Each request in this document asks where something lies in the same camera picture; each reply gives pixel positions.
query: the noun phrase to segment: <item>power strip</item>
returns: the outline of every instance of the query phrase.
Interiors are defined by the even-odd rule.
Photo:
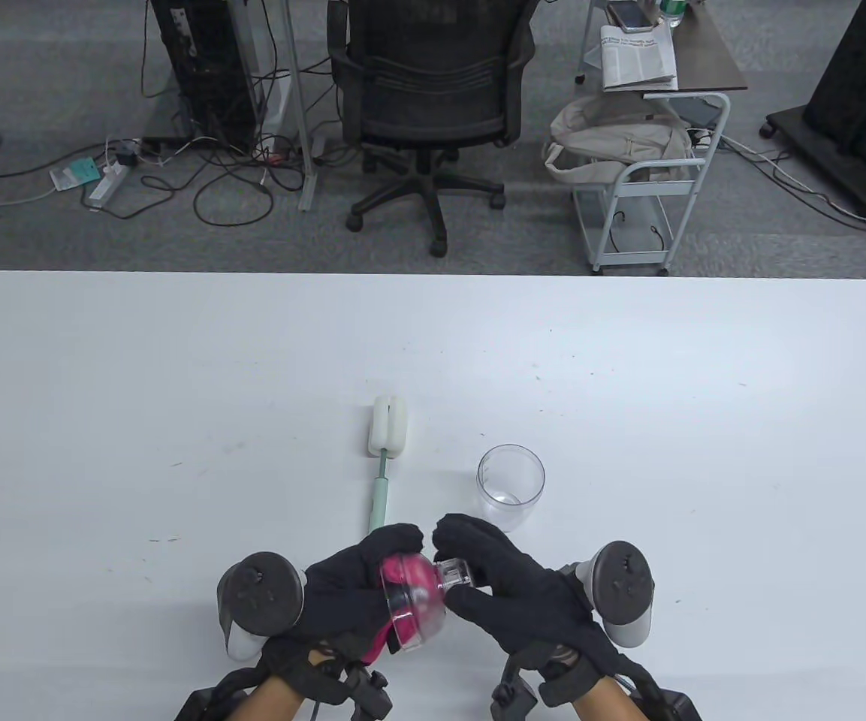
[[[86,198],[86,205],[93,210],[102,210],[109,199],[113,197],[113,193],[122,185],[122,181],[129,175],[129,168],[120,164],[119,161],[106,166],[103,171],[105,177],[99,181],[99,185]]]

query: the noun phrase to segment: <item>pink cup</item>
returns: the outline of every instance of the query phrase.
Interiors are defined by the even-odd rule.
[[[381,575],[392,629],[404,651],[419,648],[439,634],[446,618],[446,591],[472,583],[464,560],[432,563],[421,554],[388,557]]]

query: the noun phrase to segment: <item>green brush handle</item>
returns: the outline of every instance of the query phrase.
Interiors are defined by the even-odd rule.
[[[373,509],[370,514],[370,533],[385,525],[385,499],[389,494],[389,478],[373,481]]]

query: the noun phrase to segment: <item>green label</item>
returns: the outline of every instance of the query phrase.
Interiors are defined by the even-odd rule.
[[[686,13],[686,1],[687,0],[662,0],[662,3],[659,3],[659,11],[660,13],[667,15],[682,15],[683,13]]]

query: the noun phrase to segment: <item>floor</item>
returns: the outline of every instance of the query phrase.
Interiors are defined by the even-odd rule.
[[[750,84],[747,92],[732,94],[730,135],[754,147],[773,146],[756,136],[763,116],[806,102],[856,4],[710,0]],[[301,61],[315,62],[325,55],[325,2],[292,0],[292,7]],[[200,223],[191,192],[125,222],[87,212],[75,192],[0,209],[0,268],[588,274],[568,195],[539,161],[549,122],[574,92],[585,9],[584,0],[539,4],[533,18],[538,52],[524,79],[522,138],[504,150],[464,151],[460,162],[466,174],[505,181],[508,205],[499,213],[481,197],[445,197],[445,260],[427,254],[430,229],[416,201],[367,216],[360,234],[344,229],[350,203],[375,183],[351,165],[323,174],[312,212],[299,213],[296,196],[283,192],[267,220],[238,229]],[[74,11],[60,0],[0,0],[0,173],[107,135],[142,133],[153,105],[138,92],[142,10],[143,0],[78,0]],[[150,22],[148,89],[160,87],[168,73],[157,30]],[[323,82],[310,78],[309,93],[325,89]],[[321,105],[317,113],[325,114],[316,117],[326,119],[329,103]],[[155,170],[182,182],[199,162],[190,153]],[[789,169],[824,186],[797,161]],[[0,181],[0,199],[48,188],[45,173]],[[113,208],[129,213],[159,197],[132,177]],[[234,222],[261,213],[264,202],[228,183],[203,196],[202,210]],[[734,155],[718,155],[673,274],[866,278],[866,233],[797,204]]]

